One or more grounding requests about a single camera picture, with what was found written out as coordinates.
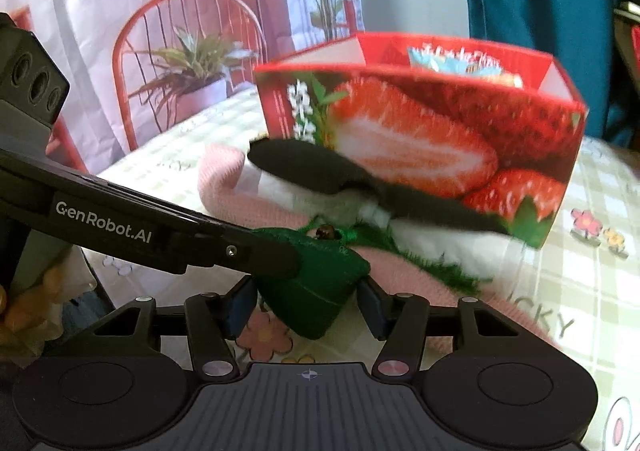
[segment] plant pot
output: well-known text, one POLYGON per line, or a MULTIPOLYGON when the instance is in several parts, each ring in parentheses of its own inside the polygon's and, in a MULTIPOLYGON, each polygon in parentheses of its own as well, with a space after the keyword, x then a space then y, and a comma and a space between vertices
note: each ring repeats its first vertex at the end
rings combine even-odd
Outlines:
POLYGON ((212 82, 209 86, 204 86, 191 94, 181 95, 176 102, 175 124, 222 102, 226 97, 225 79, 212 82))

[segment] table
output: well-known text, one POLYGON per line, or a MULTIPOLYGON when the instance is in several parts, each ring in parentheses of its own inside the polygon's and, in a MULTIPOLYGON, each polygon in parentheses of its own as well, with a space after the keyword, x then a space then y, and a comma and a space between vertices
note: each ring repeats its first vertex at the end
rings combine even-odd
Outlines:
MULTIPOLYGON (((257 93, 243 92, 156 137, 100 176, 183 207, 205 212, 196 191, 197 163, 209 143, 247 149, 266 131, 257 93)), ((602 449, 609 410, 629 399, 640 420, 640 155, 586 138, 561 211, 545 246, 526 250, 510 299, 527 309, 571 358, 591 372, 600 392, 596 416, 584 440, 602 449), (598 236, 584 239, 591 211, 598 236), (616 251, 621 233, 625 248, 616 251)), ((249 176, 239 186, 249 190, 249 176)), ((139 295, 159 306, 181 304, 197 293, 224 293, 241 274, 228 269, 189 268, 182 276, 153 271, 104 254, 85 251, 95 274, 118 307, 139 295)), ((362 361, 370 366, 381 343, 369 334, 350 302, 319 341, 289 333, 258 313, 256 329, 271 333, 251 351, 231 344, 241 364, 273 361, 362 361)), ((164 339, 162 351, 190 367, 186 342, 164 339)), ((437 359, 428 355, 425 365, 437 359)))

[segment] ribbed black surface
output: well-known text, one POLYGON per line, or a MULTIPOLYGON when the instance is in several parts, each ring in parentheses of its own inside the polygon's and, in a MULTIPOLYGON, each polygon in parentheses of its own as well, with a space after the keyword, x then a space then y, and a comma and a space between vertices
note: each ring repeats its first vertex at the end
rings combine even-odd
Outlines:
POLYGON ((130 451, 399 449, 479 448, 431 421, 408 387, 377 383, 362 365, 260 364, 238 383, 205 387, 176 426, 130 451))

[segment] green fringe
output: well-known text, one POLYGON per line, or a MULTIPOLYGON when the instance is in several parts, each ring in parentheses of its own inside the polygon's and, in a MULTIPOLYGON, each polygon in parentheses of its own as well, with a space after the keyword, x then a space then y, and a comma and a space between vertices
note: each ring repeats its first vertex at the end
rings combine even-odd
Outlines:
MULTIPOLYGON (((316 229, 322 224, 331 224, 321 216, 311 219, 300 231, 307 233, 311 229, 316 229)), ((480 293, 482 283, 492 282, 492 278, 483 278, 466 274, 457 263, 445 263, 444 254, 437 261, 425 259, 408 251, 398 249, 394 241, 390 228, 380 229, 365 222, 357 222, 353 227, 334 228, 340 232, 341 240, 345 245, 360 245, 362 247, 372 247, 403 257, 419 269, 433 275, 441 283, 449 287, 452 291, 463 295, 477 296, 480 293)))

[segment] strawberry print box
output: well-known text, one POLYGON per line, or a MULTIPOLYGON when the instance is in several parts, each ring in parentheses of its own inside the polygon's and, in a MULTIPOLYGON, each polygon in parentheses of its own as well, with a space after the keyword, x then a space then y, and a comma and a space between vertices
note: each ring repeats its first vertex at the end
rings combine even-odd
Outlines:
POLYGON ((540 248, 584 132, 580 95, 553 56, 469 39, 359 33, 255 71, 271 138, 336 150, 377 177, 497 215, 540 248), (489 56, 522 87, 410 66, 430 45, 489 56))

